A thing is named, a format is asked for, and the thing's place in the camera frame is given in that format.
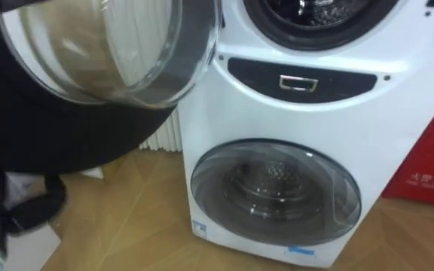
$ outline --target transparent door window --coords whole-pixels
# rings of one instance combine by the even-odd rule
[[[315,245],[336,239],[359,220],[352,176],[329,158],[275,141],[215,148],[191,179],[199,207],[217,224],[275,245]]]
[[[21,65],[53,93],[175,105],[212,59],[220,0],[48,0],[2,14]]]

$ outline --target door handle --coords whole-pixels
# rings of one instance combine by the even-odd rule
[[[314,92],[319,80],[312,78],[302,78],[298,76],[280,75],[279,87],[283,90]]]

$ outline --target chrome handle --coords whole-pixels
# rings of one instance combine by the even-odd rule
[[[287,82],[301,82],[301,83],[311,83],[310,87],[291,87],[286,85]],[[317,84],[319,80],[312,78],[302,78],[298,76],[288,76],[281,75],[279,80],[279,87],[283,90],[296,90],[296,91],[305,91],[312,93],[317,88]]]

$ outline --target open door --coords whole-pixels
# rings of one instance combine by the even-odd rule
[[[0,0],[0,167],[77,172],[137,148],[206,71],[221,21],[220,0]]]
[[[46,90],[145,108],[173,106],[192,89],[222,18],[219,0],[32,2],[0,0],[1,28]]]

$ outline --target black strap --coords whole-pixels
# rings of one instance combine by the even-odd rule
[[[8,234],[20,235],[55,218],[66,201],[66,189],[58,175],[44,177],[46,194],[35,196],[4,213],[3,228]]]

